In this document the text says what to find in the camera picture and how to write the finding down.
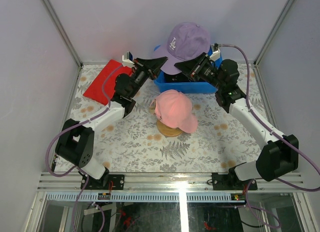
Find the blue plastic bin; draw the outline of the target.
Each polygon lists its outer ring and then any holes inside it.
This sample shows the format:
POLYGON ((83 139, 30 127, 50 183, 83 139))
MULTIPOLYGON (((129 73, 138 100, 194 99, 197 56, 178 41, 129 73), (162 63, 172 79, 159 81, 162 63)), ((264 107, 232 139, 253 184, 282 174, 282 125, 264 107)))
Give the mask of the blue plastic bin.
MULTIPOLYGON (((162 48, 162 45, 157 45, 153 49, 153 55, 157 55, 157 52, 159 48, 162 48)), ((213 44, 209 46, 209 50, 207 52, 208 56, 211 56, 213 54, 213 44)), ((223 57, 222 53, 220 52, 219 58, 216 56, 214 59, 214 64, 217 68, 219 68, 220 64, 222 63, 223 57)), ((182 92, 184 94, 212 94, 216 92, 216 88, 210 85, 209 83, 205 81, 188 81, 188 82, 166 82, 165 79, 165 73, 163 71, 160 72, 158 78, 153 81, 154 84, 158 87, 160 92, 164 92, 170 89, 182 92)))

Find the purple LA baseball cap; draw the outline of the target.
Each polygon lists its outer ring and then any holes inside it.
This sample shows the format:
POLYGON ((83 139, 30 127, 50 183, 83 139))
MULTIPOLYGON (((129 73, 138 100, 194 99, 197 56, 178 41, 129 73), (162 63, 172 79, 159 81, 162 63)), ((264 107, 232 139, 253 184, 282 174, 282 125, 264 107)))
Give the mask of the purple LA baseball cap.
POLYGON ((166 43, 153 52, 153 58, 167 57, 161 71, 169 75, 181 73, 176 63, 192 60, 210 49, 209 31, 194 22, 182 22, 171 31, 166 43))

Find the beige baseball cap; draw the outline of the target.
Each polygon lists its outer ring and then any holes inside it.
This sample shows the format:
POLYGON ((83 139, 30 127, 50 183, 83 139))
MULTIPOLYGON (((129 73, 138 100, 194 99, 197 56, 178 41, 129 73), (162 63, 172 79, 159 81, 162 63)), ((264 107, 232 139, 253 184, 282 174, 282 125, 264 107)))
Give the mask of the beige baseball cap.
POLYGON ((149 105, 148 111, 150 114, 155 115, 156 114, 155 110, 156 110, 156 100, 154 99, 149 105))

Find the pink baseball cap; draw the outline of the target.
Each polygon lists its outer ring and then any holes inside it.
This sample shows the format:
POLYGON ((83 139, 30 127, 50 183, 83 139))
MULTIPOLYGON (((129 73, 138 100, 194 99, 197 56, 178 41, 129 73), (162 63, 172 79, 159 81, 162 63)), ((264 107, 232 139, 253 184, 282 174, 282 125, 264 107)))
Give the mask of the pink baseball cap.
POLYGON ((176 90, 167 90, 155 99, 154 113, 158 120, 170 128, 179 128, 186 133, 194 133, 198 120, 193 115, 191 100, 176 90))

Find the wooden hat stand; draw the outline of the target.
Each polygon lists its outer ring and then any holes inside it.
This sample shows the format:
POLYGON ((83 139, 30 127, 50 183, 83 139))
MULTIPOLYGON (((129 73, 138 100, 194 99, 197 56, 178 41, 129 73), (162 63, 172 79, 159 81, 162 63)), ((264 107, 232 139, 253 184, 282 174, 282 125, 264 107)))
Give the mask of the wooden hat stand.
POLYGON ((168 127, 164 123, 162 123, 160 120, 157 120, 156 126, 158 131, 166 137, 178 137, 183 133, 181 129, 168 127))

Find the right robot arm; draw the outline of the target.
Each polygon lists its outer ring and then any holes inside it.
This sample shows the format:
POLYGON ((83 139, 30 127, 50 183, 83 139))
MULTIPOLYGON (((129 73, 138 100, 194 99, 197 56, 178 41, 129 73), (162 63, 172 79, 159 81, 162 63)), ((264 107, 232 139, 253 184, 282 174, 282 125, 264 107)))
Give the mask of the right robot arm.
POLYGON ((294 135, 284 135, 254 111, 238 86, 240 73, 235 61, 225 59, 215 67, 209 56, 202 53, 195 59, 175 63, 175 67, 193 81, 202 79, 214 86, 219 106, 246 128, 261 149, 255 161, 230 169, 228 184, 231 188, 240 189, 250 179, 262 178, 270 182, 297 169, 298 139, 294 135))

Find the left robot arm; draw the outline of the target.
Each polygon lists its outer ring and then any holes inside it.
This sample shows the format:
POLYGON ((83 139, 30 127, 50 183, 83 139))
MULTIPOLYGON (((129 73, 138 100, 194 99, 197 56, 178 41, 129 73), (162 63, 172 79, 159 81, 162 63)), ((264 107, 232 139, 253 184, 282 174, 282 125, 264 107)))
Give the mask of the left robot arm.
POLYGON ((119 70, 115 69, 103 82, 103 86, 115 82, 113 96, 106 97, 107 105, 85 121, 68 119, 55 139, 55 153, 83 174, 87 174, 98 189, 105 189, 110 178, 109 170, 94 157, 95 133, 131 113, 136 104, 135 95, 148 79, 158 78, 161 67, 167 60, 167 57, 135 58, 130 74, 119 73, 119 70))

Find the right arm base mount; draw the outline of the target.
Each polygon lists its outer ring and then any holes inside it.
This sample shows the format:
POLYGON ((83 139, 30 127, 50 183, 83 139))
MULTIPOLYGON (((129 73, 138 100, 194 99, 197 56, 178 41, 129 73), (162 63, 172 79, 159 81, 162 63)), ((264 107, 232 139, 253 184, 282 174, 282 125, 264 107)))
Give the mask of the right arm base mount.
POLYGON ((227 173, 212 173, 211 178, 207 180, 207 184, 213 187, 215 191, 257 191, 258 186, 255 181, 249 186, 250 180, 241 181, 237 178, 234 169, 230 169, 227 173))

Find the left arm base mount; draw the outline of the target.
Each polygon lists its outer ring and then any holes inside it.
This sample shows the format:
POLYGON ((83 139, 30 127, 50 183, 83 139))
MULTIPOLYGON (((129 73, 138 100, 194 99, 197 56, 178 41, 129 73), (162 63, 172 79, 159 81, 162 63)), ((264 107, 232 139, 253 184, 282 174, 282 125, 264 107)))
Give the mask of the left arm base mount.
POLYGON ((82 172, 79 172, 79 174, 82 176, 80 186, 81 189, 84 188, 85 190, 108 190, 109 192, 120 191, 124 189, 125 175, 110 174, 108 169, 105 170, 105 173, 98 180, 89 176, 89 181, 86 186, 86 175, 82 172))

